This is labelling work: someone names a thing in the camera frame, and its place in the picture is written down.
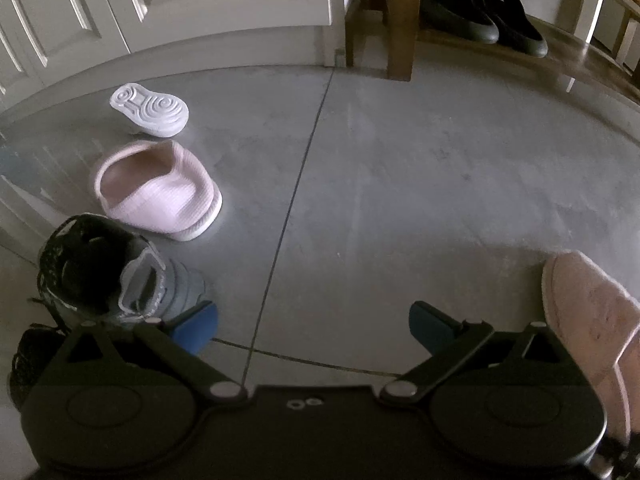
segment black slipper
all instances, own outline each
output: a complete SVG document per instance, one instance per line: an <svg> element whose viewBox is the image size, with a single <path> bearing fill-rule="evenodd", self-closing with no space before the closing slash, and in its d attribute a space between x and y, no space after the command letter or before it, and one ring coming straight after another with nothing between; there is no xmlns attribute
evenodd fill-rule
<svg viewBox="0 0 640 480"><path fill-rule="evenodd" d="M545 57L548 46L531 25L520 0L474 0L500 30L500 43L534 57Z"/></svg>
<svg viewBox="0 0 640 480"><path fill-rule="evenodd" d="M467 40L498 41L498 28L473 0L420 0L420 11L430 25Z"/></svg>

